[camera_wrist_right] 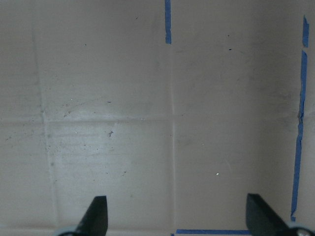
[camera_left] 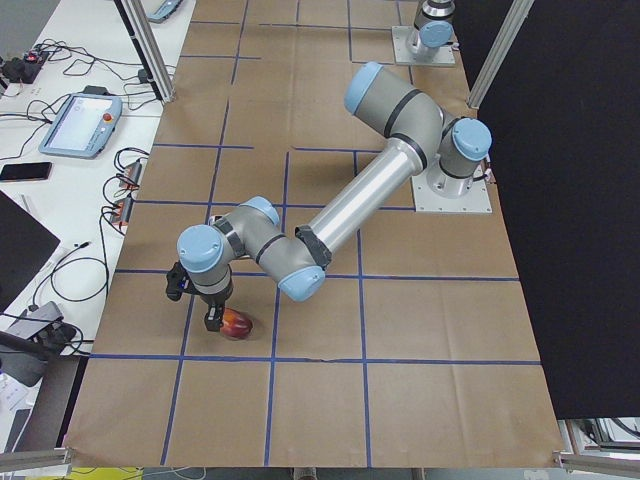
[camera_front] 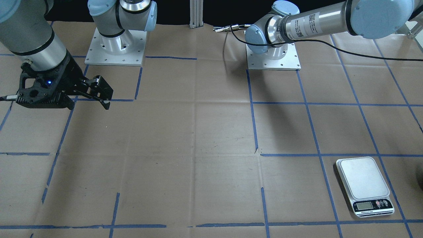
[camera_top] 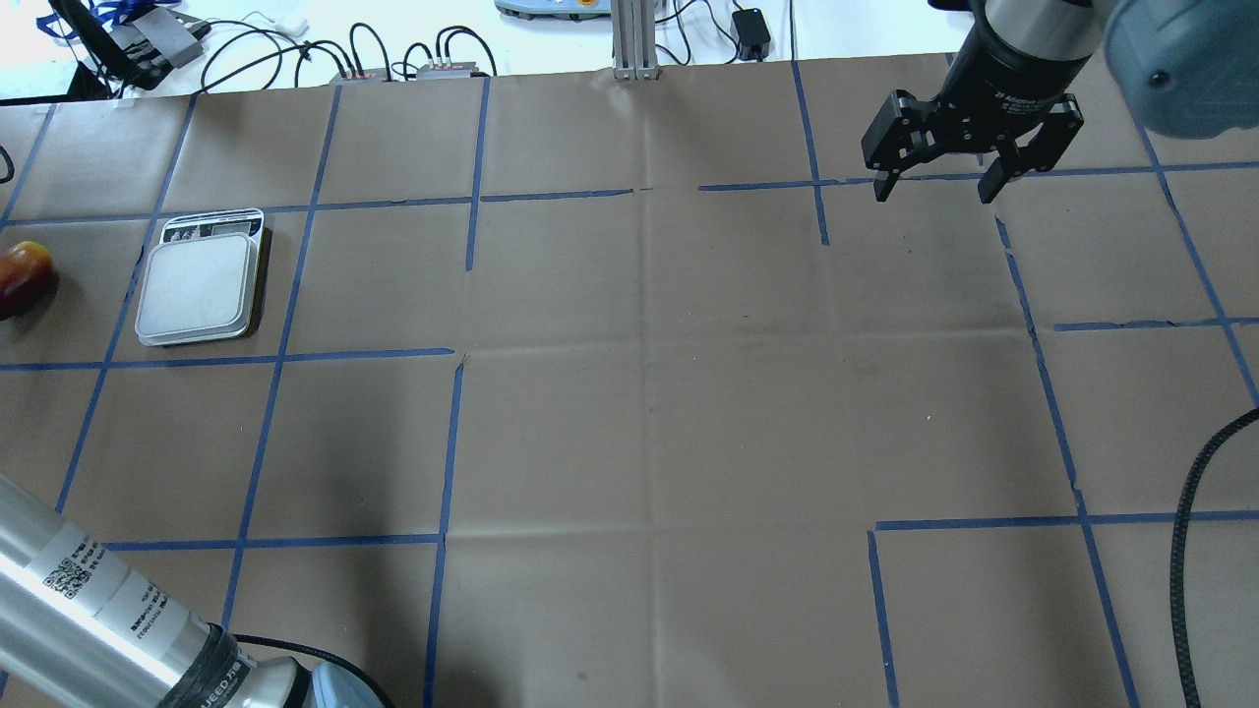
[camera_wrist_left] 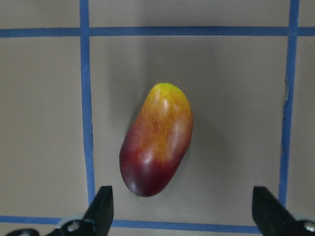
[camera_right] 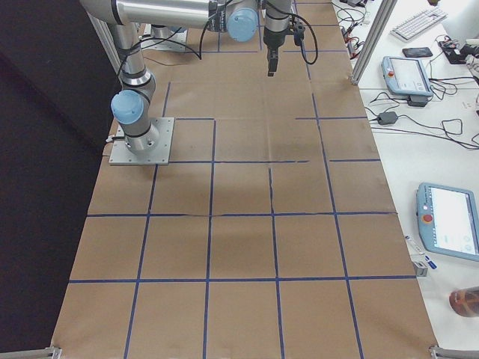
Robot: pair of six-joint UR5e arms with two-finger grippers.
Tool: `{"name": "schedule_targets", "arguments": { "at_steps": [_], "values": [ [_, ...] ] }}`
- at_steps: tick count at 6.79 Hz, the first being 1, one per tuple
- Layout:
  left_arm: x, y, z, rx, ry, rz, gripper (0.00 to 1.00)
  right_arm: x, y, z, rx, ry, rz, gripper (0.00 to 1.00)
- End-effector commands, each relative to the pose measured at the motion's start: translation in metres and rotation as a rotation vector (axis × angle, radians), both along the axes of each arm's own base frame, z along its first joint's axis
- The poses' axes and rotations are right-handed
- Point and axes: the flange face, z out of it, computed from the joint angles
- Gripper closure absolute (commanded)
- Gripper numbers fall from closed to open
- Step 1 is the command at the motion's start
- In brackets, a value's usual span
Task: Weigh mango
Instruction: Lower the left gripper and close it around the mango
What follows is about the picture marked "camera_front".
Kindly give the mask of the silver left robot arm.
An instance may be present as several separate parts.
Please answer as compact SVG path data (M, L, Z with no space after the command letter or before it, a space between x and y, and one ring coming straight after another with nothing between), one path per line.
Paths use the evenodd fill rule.
M277 0L267 15L246 29L245 44L254 55L262 55L285 44L341 32L381 39L421 7L421 0L346 0L301 13L294 3Z

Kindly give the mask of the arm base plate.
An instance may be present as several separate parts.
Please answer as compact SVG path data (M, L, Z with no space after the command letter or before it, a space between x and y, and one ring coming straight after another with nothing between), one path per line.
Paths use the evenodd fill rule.
M126 30L108 38L95 29L85 64L98 66L142 66L147 32Z
M253 70L284 70L298 71L301 69L300 60L294 43L284 44L282 47L272 48L263 53L254 53L246 47L248 69Z

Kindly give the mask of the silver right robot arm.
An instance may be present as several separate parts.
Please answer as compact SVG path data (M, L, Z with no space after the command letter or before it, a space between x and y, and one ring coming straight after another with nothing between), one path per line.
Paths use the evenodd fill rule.
M157 9L152 0L2 0L1 45L22 63L17 92L1 101L72 110L85 97L109 109L112 87L85 76L76 48L87 49L86 64L140 66Z

